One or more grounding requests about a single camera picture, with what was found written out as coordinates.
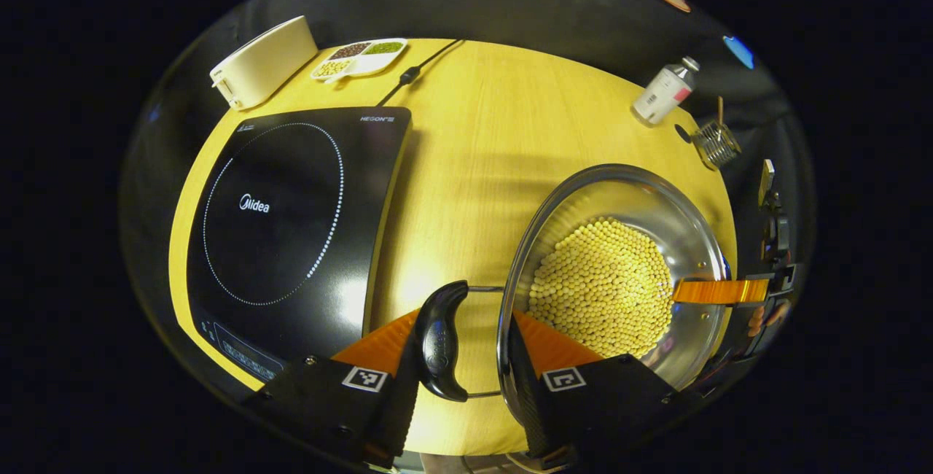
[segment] induction cooktop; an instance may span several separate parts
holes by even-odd
[[[219,351],[208,352],[214,361],[266,382],[288,361],[337,354],[369,331],[410,116],[313,109],[247,119],[230,132],[191,194],[187,304],[173,298],[177,314],[190,311],[195,342]]]

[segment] black background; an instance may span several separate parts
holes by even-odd
[[[26,322],[14,335],[16,471],[337,471],[248,424],[174,361],[130,290],[117,244],[120,162],[144,96],[203,29],[243,0],[6,0],[32,96],[7,122],[21,159],[7,202]],[[763,58],[816,161],[817,264],[783,335],[749,377],[619,471],[919,471],[929,358],[914,89],[923,0],[692,0]],[[19,58],[25,58],[20,64]]]

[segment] wooden tabletop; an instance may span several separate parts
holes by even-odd
[[[330,55],[322,50],[269,101],[231,109],[220,125],[301,109],[376,105],[401,72],[446,45],[411,39],[385,71],[313,81]],[[649,169],[680,189],[709,222],[736,265],[729,197],[719,172],[674,130],[697,125],[675,109],[656,128],[629,112],[642,88],[553,55],[486,42],[462,42],[422,69],[386,106],[413,115],[413,135],[399,172],[383,237],[371,327],[419,308],[450,281],[503,285],[519,241],[541,202],[570,175],[596,164]],[[502,297],[472,294],[456,317],[456,378],[468,392],[499,390],[496,322]],[[502,397],[441,400],[419,387],[405,448],[431,454],[502,454],[526,450],[522,427]]]

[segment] metal handle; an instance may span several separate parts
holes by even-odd
[[[469,286],[466,281],[455,281],[441,286],[424,301],[414,322],[414,335],[421,349],[421,358],[418,360],[419,380],[432,394],[444,400],[462,403],[470,397],[487,397],[499,393],[471,395],[458,384],[453,375],[459,351],[453,318],[469,292],[503,290],[501,286]]]

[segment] bottle cap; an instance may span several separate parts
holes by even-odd
[[[687,68],[693,69],[693,71],[696,71],[697,73],[700,72],[700,64],[689,56],[684,56],[684,59],[681,60],[681,62],[683,62],[684,66],[687,66]]]

